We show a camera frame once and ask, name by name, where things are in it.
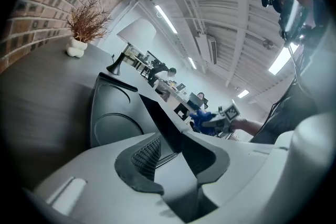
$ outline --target table lamp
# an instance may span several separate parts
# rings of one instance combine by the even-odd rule
[[[118,59],[106,69],[114,75],[120,75],[120,65],[125,57],[125,52],[130,45],[135,47],[141,54],[145,55],[152,46],[154,36],[156,34],[155,27],[146,19],[139,18],[122,29],[117,36],[121,38],[127,46],[120,53]]]

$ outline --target white planter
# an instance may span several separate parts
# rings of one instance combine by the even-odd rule
[[[80,58],[84,55],[84,50],[87,47],[88,45],[86,43],[71,38],[71,40],[67,44],[67,54],[71,57]]]

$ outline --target white lamp shade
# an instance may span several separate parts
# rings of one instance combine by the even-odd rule
[[[155,27],[148,20],[139,18],[117,33],[117,36],[145,55],[152,46],[155,34]]]

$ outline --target computer monitor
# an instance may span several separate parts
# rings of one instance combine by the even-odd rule
[[[185,88],[185,85],[183,83],[181,83],[176,88],[177,88],[178,91],[182,91]]]
[[[191,101],[192,103],[194,103],[198,107],[197,109],[199,109],[204,104],[203,100],[201,100],[200,98],[198,98],[198,96],[195,95],[193,92],[189,96],[189,101]]]

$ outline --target white ceiling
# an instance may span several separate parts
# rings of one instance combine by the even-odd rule
[[[283,94],[285,88],[278,84],[289,83],[293,68],[288,62],[276,76],[268,71],[283,45],[279,14],[272,7],[262,7],[260,0],[144,1],[161,6],[178,32],[180,42],[173,43],[183,57],[194,59],[198,71],[216,74],[227,87],[239,87],[238,93],[247,89],[246,100],[256,99],[265,109]],[[198,33],[215,37],[216,65],[200,56]],[[262,46],[265,39],[274,43],[271,50]]]

